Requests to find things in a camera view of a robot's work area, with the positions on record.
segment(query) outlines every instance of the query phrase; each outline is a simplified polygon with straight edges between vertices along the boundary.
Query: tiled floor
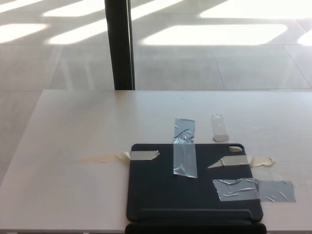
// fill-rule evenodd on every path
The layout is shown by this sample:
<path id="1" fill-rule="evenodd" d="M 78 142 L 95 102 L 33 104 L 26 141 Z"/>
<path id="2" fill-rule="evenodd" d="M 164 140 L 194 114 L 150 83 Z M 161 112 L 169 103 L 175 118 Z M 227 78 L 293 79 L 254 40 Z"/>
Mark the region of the tiled floor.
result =
<path id="1" fill-rule="evenodd" d="M 139 90 L 311 90 L 312 1 L 131 2 Z M 0 0 L 0 181 L 43 89 L 113 88 L 103 0 Z"/>

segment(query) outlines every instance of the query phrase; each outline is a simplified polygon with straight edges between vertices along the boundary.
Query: beige masking tape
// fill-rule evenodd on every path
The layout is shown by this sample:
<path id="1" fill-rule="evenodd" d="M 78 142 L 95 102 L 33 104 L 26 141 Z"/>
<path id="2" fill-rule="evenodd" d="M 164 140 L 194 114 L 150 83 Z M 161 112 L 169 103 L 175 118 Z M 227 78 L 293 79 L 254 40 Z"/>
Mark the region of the beige masking tape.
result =
<path id="1" fill-rule="evenodd" d="M 247 165 L 250 167 L 271 167 L 275 163 L 275 160 L 271 157 L 254 157 L 247 155 L 237 155 L 237 156 L 224 156 L 215 164 L 208 168 L 222 167 L 222 166 L 235 166 L 235 165 Z"/>
<path id="2" fill-rule="evenodd" d="M 117 154 L 106 154 L 97 157 L 84 158 L 76 161 L 77 163 L 94 162 L 130 162 L 130 160 L 152 160 L 159 155 L 158 151 L 133 151 L 131 156 L 129 152 Z"/>

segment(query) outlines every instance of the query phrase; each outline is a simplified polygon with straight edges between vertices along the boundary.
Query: white table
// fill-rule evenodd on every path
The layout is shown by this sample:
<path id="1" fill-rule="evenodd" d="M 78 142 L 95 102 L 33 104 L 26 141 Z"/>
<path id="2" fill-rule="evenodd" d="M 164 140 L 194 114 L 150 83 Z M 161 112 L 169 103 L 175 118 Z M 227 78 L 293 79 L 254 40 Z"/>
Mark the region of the white table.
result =
<path id="1" fill-rule="evenodd" d="M 123 163 L 73 163 L 171 143 L 175 118 L 195 120 L 195 143 L 213 143 L 212 113 L 231 142 L 271 156 L 258 179 L 292 180 L 296 203 L 262 203 L 269 233 L 312 232 L 312 93 L 45 90 L 0 188 L 0 229 L 122 233 L 129 169 Z"/>

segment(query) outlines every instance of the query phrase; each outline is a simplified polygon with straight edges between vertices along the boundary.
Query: tape piece on table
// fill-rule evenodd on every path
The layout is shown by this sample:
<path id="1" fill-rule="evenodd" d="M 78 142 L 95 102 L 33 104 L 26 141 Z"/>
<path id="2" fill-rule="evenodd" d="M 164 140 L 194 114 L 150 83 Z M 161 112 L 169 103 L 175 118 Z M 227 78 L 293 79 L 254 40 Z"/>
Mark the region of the tape piece on table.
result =
<path id="1" fill-rule="evenodd" d="M 275 160 L 271 157 L 255 157 L 248 155 L 237 155 L 237 156 L 224 156 L 218 162 L 209 166 L 213 167 L 223 167 L 223 166 L 235 166 L 235 165 L 246 165 L 249 164 L 250 167 L 271 167 L 275 163 Z"/>
<path id="2" fill-rule="evenodd" d="M 291 181 L 254 180 L 262 202 L 296 202 Z"/>
<path id="3" fill-rule="evenodd" d="M 195 121 L 175 119 L 174 174 L 197 178 L 196 152 L 194 145 Z"/>
<path id="4" fill-rule="evenodd" d="M 106 154 L 97 157 L 84 158 L 76 161 L 77 163 L 95 162 L 130 162 L 130 160 L 152 160 L 159 155 L 158 151 L 132 151 L 117 154 Z"/>
<path id="5" fill-rule="evenodd" d="M 291 181 L 265 181 L 255 178 L 215 179 L 220 201 L 260 199 L 261 202 L 296 202 Z"/>
<path id="6" fill-rule="evenodd" d="M 213 114 L 211 117 L 214 130 L 214 140 L 217 142 L 223 142 L 229 139 L 229 135 L 226 132 L 225 123 L 222 114 Z"/>

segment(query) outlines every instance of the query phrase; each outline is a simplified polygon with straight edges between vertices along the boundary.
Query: black window frame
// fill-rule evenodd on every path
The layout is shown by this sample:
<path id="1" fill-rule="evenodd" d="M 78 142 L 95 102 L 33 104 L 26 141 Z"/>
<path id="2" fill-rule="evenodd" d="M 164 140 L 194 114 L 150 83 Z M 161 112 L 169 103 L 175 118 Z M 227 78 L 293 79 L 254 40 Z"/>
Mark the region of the black window frame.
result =
<path id="1" fill-rule="evenodd" d="M 105 0 L 115 90 L 135 90 L 130 0 Z"/>

